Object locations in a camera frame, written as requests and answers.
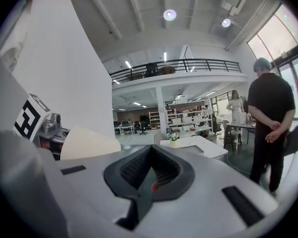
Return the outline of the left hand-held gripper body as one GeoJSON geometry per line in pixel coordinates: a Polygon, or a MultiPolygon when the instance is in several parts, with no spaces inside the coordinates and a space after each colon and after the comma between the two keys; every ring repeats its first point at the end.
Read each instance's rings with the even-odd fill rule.
{"type": "Polygon", "coordinates": [[[15,134],[27,138],[39,148],[61,158],[61,150],[70,130],[62,127],[61,115],[54,113],[43,101],[30,94],[13,126],[15,134]]]}

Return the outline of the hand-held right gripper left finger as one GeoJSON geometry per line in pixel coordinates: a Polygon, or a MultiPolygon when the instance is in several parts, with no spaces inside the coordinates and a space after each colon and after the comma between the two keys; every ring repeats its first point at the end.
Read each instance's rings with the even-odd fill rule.
{"type": "Polygon", "coordinates": [[[138,235],[151,238],[145,216],[153,205],[146,185],[151,169],[151,146],[96,157],[59,160],[58,167],[72,188],[101,217],[138,235]]]}

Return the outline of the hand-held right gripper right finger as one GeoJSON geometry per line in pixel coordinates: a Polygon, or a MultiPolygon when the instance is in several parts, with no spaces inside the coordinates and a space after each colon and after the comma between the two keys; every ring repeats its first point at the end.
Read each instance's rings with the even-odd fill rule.
{"type": "Polygon", "coordinates": [[[178,199],[155,202],[135,229],[148,238],[221,238],[247,228],[223,194],[222,189],[236,186],[264,215],[278,208],[268,192],[227,164],[170,148],[172,154],[192,165],[195,179],[178,199]]]}

